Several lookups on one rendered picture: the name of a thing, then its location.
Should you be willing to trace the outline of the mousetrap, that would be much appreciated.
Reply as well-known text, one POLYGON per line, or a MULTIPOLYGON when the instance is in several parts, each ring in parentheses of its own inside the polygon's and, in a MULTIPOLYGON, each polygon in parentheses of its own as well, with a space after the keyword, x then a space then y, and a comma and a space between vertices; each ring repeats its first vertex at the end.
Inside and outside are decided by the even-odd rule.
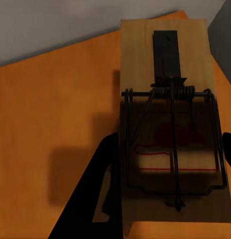
POLYGON ((231 223, 206 19, 120 20, 122 221, 231 223))
MULTIPOLYGON (((118 140, 120 134, 120 123, 116 129, 118 133, 118 140)), ((111 203, 111 174, 112 174, 112 164, 109 164, 106 168, 104 175, 102 187, 100 190, 96 210, 93 217, 93 222, 107 222, 110 219, 110 203, 111 203)), ((133 221, 123 221, 123 236, 128 237, 133 221)))

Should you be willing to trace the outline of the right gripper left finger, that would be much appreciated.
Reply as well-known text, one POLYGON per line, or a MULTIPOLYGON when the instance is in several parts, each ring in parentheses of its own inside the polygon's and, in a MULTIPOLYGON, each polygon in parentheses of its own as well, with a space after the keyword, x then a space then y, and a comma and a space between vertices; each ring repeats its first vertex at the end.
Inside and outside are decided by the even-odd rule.
POLYGON ((101 141, 48 239, 123 239, 117 132, 101 141), (93 222, 109 164, 112 164, 110 219, 93 222))

